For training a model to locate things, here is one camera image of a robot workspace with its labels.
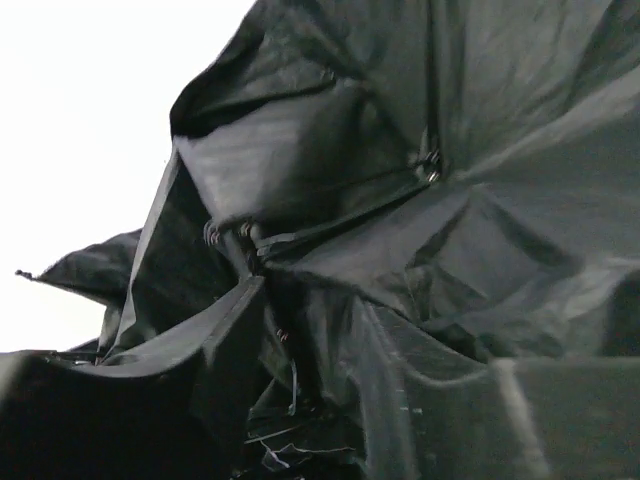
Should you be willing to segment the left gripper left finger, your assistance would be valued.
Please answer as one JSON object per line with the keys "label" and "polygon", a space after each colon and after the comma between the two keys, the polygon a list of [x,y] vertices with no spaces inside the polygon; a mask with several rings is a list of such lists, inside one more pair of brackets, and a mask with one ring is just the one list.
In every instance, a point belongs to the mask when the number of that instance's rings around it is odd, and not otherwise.
{"label": "left gripper left finger", "polygon": [[226,479],[240,457],[264,281],[100,365],[1,357],[5,479]]}

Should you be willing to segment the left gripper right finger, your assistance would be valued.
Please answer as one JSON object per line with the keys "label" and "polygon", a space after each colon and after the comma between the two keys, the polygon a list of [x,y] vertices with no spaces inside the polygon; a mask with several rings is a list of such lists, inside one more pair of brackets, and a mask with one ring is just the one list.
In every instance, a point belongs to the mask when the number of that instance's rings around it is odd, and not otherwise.
{"label": "left gripper right finger", "polygon": [[372,479],[635,479],[633,357],[475,362],[364,309]]}

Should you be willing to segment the lilac umbrella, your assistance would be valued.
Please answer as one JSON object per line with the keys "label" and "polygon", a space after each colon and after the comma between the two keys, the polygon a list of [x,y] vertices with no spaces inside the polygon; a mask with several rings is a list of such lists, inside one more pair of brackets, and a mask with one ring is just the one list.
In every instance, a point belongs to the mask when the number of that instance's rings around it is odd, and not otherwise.
{"label": "lilac umbrella", "polygon": [[226,479],[372,479],[364,309],[475,362],[639,362],[635,1],[258,1],[170,113],[143,228],[39,281],[100,365],[264,281]]}

